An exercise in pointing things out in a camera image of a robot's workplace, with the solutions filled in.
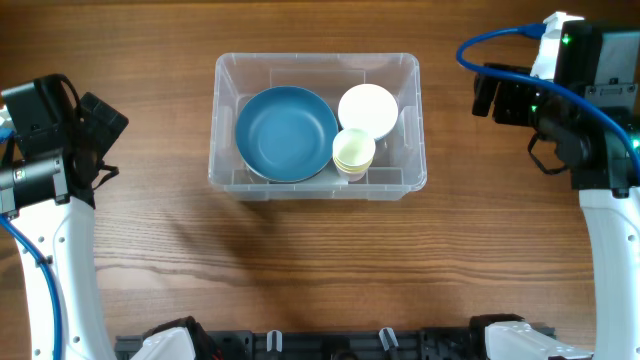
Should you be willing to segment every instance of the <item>blue plate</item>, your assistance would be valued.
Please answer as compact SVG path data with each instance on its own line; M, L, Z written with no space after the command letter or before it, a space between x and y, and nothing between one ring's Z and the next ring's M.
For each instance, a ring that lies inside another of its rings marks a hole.
M308 179L331 160L338 123L313 92L280 86L254 96L236 124L240 155L256 174L277 182Z

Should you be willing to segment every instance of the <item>wooden table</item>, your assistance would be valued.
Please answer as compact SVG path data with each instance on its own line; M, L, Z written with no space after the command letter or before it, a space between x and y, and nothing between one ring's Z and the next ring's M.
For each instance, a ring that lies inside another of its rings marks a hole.
M474 74L454 53L473 35L558 8L637 22L637 2L2 3L0 88L62 72L130 119L107 156L121 175L96 194L112 338L187 315L206 329L262 332L464 326L513 312L593 347L591 250L569 176L535 167L530 129L471 115ZM237 203L213 189L214 64L226 52L414 54L425 188L383 203ZM469 57L530 65L536 53L537 42L499 39ZM550 149L541 156L553 162ZM0 358L30 357L27 317L16 246L3 233Z

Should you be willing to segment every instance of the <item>plastic bin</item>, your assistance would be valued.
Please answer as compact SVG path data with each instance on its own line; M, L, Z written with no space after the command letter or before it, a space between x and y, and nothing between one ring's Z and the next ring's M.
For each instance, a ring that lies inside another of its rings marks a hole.
M321 96L337 114L342 95L364 83L389 90L400 115L391 133L376 143L373 163L361 180L340 180L333 162L295 184L271 183L247 168L234 134L238 114L254 95L274 86L300 86ZM222 55L216 63L209 182L241 200L398 200L420 190L427 182L427 163L418 60L411 54Z

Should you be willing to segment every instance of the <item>blue cable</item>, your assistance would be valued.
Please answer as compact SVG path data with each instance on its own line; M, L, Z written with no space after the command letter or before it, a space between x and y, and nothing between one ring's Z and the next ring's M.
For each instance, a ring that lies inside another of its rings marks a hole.
M545 30L546 30L546 25L544 24L529 24L524 26L496 30L480 36L476 36L472 39L467 40L464 44L462 44L458 48L458 51L456 52L456 60L463 67L471 71L477 72L479 74L484 74L484 75L502 79L502 80L516 81L516 82L521 82L527 85L537 86L549 91L553 91L558 95L563 96L567 100L573 102L574 104L582 108L582 110L584 110L586 113L588 113L589 115L597 119L605 128L609 129L618 137L618 139L620 139L620 141L622 142L622 145L624 145L625 149L629 153L629 157L631 158L631 164L633 165L633 169L636 173L636 177L640 179L640 156L633 148L633 144L631 142L631 139L629 138L629 135L627 135L626 131L624 131L624 129L620 125L618 125L615 121L613 121L607 114L602 112L602 110L598 109L593 104L583 99L582 97L572 92L571 90L565 87L562 87L560 85L554 84L550 81L540 80L538 78L534 78L528 75L517 74L510 71L497 70L497 69L492 69L486 66L472 64L466 61L462 57L466 49L468 49L469 47L477 43L483 42L485 40L489 40L489 39L492 39L498 36L503 36L503 35L524 35L533 39L540 39L544 34Z
M40 250L36 248L24 234L20 232L11 222L4 216L0 216L0 225L7 230L7 232L16 238L18 242L24 246L27 251L33 256L33 258L40 264L40 269L44 274L44 278L47 281L47 287L49 287L49 295L51 296L51 307L53 308L53 360L62 360L62 310L60 307L60 296L58 295L58 288L56 287L56 281L53 277L51 267L47 263L47 259L42 255Z

